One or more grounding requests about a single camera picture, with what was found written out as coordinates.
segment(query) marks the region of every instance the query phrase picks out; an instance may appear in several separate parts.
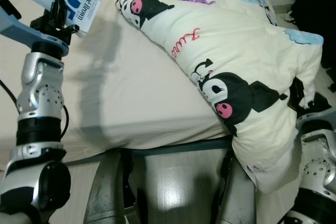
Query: robotic hand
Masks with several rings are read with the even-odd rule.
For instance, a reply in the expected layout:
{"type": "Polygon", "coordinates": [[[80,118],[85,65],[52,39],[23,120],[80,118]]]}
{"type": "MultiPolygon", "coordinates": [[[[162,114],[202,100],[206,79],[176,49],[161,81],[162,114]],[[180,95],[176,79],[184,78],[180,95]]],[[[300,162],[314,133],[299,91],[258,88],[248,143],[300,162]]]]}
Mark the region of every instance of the robotic hand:
{"type": "Polygon", "coordinates": [[[61,161],[66,154],[60,142],[61,59],[79,27],[64,28],[66,15],[65,1],[55,0],[51,10],[28,27],[18,21],[20,13],[9,0],[0,0],[0,34],[32,50],[26,55],[16,104],[16,147],[0,187],[1,224],[46,224],[70,197],[69,170],[61,161]]]}

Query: silver robot arm segment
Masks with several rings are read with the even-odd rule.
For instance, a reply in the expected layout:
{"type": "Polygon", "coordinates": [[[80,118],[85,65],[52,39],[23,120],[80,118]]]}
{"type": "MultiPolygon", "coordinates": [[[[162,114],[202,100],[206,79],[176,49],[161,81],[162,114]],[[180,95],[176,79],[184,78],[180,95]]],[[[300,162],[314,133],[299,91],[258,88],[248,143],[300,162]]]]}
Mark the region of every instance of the silver robot arm segment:
{"type": "Polygon", "coordinates": [[[64,63],[41,52],[27,54],[22,70],[22,91],[17,99],[19,120],[36,116],[61,119],[64,63]]]}
{"type": "Polygon", "coordinates": [[[305,162],[293,208],[284,224],[331,224],[336,220],[336,108],[298,119],[305,162]]]}

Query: bed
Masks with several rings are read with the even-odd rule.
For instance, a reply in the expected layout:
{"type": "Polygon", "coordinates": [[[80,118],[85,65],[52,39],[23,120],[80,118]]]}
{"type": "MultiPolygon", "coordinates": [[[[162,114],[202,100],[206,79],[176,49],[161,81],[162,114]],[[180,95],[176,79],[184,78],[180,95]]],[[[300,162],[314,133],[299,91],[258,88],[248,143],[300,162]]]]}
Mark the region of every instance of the bed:
{"type": "MultiPolygon", "coordinates": [[[[43,13],[30,0],[10,1],[24,24],[43,13]]],[[[175,62],[133,29],[118,14],[114,1],[102,0],[90,33],[84,39],[72,37],[62,86],[70,114],[62,139],[65,162],[108,148],[154,148],[228,134],[175,62]]],[[[0,43],[0,78],[18,96],[29,49],[3,36],[0,43]]],[[[0,169],[4,169],[16,142],[17,112],[2,89],[0,100],[0,169]]]]}

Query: floor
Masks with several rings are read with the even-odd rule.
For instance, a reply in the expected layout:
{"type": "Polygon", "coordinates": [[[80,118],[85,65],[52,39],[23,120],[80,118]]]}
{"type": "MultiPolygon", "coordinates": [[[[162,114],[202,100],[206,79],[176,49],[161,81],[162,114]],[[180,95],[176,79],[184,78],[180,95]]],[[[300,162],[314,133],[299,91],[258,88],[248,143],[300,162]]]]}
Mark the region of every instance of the floor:
{"type": "MultiPolygon", "coordinates": [[[[295,29],[293,24],[282,20],[283,17],[278,15],[279,25],[295,29]]],[[[328,90],[331,80],[323,69],[319,71],[317,82],[317,91],[322,92],[332,106],[336,106],[336,95],[328,90]]],[[[148,189],[149,223],[209,223],[209,208],[218,187],[218,172],[224,155],[224,150],[209,150],[149,156],[138,160],[135,170],[144,172],[134,172],[132,179],[138,187],[148,189]]],[[[50,224],[83,223],[98,165],[95,162],[69,167],[71,197],[63,208],[54,213],[50,224]]],[[[258,193],[258,224],[276,224],[291,208],[299,179],[271,194],[258,193]]]]}

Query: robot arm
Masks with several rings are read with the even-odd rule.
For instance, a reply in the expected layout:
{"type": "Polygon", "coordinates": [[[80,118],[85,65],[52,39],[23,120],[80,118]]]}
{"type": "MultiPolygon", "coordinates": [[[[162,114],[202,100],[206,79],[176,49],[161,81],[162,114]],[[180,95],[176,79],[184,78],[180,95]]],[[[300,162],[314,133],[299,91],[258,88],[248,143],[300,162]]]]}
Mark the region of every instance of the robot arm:
{"type": "Polygon", "coordinates": [[[0,0],[0,34],[27,45],[22,70],[22,91],[16,147],[11,152],[0,188],[0,223],[46,224],[70,197],[70,174],[62,158],[61,92],[64,64],[71,34],[78,26],[64,28],[67,8],[55,0],[50,12],[30,27],[20,23],[19,12],[0,0]]]}
{"type": "Polygon", "coordinates": [[[336,220],[336,108],[298,119],[305,163],[293,208],[284,224],[329,224],[336,220]]]}

